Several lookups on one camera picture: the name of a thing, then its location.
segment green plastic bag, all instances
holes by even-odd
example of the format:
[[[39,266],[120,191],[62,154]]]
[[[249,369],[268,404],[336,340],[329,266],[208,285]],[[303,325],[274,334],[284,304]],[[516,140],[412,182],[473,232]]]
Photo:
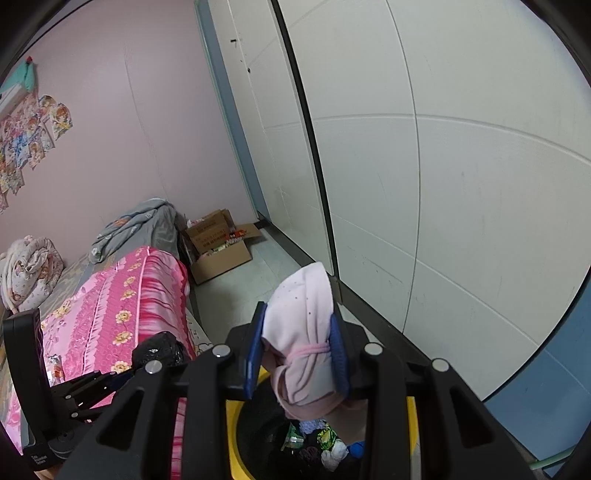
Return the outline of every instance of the green plastic bag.
[[[336,439],[336,432],[330,427],[326,427],[318,433],[318,445],[320,445],[321,450],[330,450]]]
[[[285,441],[283,442],[283,446],[281,447],[281,451],[287,448],[298,449],[304,446],[304,437],[298,431],[296,427],[292,423],[290,423],[290,428],[287,430],[287,436],[285,437]]]

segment green hose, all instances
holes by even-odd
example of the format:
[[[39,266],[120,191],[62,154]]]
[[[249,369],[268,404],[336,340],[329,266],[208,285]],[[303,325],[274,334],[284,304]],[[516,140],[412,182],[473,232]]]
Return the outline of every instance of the green hose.
[[[556,455],[545,458],[543,460],[538,460],[537,462],[530,463],[530,469],[531,470],[538,470],[540,468],[546,468],[547,466],[552,466],[555,463],[558,463],[559,461],[564,460],[565,458],[568,458],[570,456],[570,454],[573,453],[573,450],[574,450],[574,447],[567,448],[566,450],[563,450],[562,452],[557,453]]]

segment teal cloth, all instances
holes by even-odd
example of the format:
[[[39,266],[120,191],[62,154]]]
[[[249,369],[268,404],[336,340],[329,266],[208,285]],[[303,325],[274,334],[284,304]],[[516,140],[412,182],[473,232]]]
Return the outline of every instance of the teal cloth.
[[[27,89],[27,92],[32,92],[35,88],[35,69],[33,68],[33,62],[27,63],[23,60],[22,63],[17,67],[12,75],[4,81],[2,87],[0,87],[0,93],[6,92],[9,88],[12,88],[17,83],[20,83]]]

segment anime poster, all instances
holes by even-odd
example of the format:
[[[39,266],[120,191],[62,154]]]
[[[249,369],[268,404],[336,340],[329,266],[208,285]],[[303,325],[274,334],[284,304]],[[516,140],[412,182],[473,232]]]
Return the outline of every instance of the anime poster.
[[[5,141],[4,143],[4,159],[7,164],[15,164],[17,162],[17,153],[12,147],[12,140]]]
[[[6,174],[6,160],[4,159],[4,153],[0,150],[0,193],[4,194],[8,190],[10,190],[10,186]]]
[[[8,143],[12,138],[12,117],[6,117],[2,124],[2,139],[5,143]]]
[[[37,127],[39,126],[40,123],[41,123],[41,121],[39,120],[38,113],[33,113],[33,114],[29,115],[28,120],[27,120],[27,124],[25,126],[25,133],[27,134],[28,138],[31,138],[33,136],[33,134],[37,130]]]
[[[35,135],[38,135],[38,139],[41,140],[41,145],[43,146],[44,152],[49,152],[52,148],[55,147],[53,139],[51,138],[51,135],[49,134],[43,123],[39,124],[39,126],[37,127]]]
[[[15,137],[12,140],[12,148],[14,149],[17,168],[23,168],[31,157],[27,134],[23,132],[18,137]]]
[[[22,178],[21,169],[17,168],[14,163],[6,163],[6,174],[8,176],[8,186],[13,194],[16,195],[25,184],[25,181]]]
[[[27,129],[27,115],[25,114],[23,103],[19,103],[11,113],[11,130],[10,136],[14,140],[20,137]]]
[[[0,193],[0,213],[4,213],[4,210],[8,208],[8,202],[6,201],[6,195]]]
[[[38,127],[29,138],[29,152],[31,158],[29,159],[29,166],[32,170],[41,163],[41,160],[45,158],[45,150],[43,148],[43,141],[41,139],[41,130],[45,130],[42,127]]]
[[[53,140],[57,140],[70,128],[72,128],[72,117],[70,111],[63,103],[58,103],[51,111],[51,130],[53,132]]]
[[[55,106],[57,106],[57,102],[53,99],[52,96],[43,95],[39,98],[39,116],[42,122],[47,122],[51,116],[51,112]]]
[[[39,114],[39,101],[37,100],[37,93],[29,93],[22,100],[22,110],[25,117],[30,118],[32,116],[38,116]]]

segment wall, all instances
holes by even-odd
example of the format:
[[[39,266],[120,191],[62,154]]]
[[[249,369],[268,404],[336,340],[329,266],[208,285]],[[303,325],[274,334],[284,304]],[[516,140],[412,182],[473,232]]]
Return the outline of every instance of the wall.
[[[39,92],[67,105],[57,141],[0,216],[0,251],[30,234],[64,259],[138,202],[168,198],[197,218],[227,207],[254,220],[191,0],[94,0],[26,53]]]
[[[575,445],[591,421],[590,326],[591,283],[586,282],[545,348],[486,402],[492,414],[537,458]]]

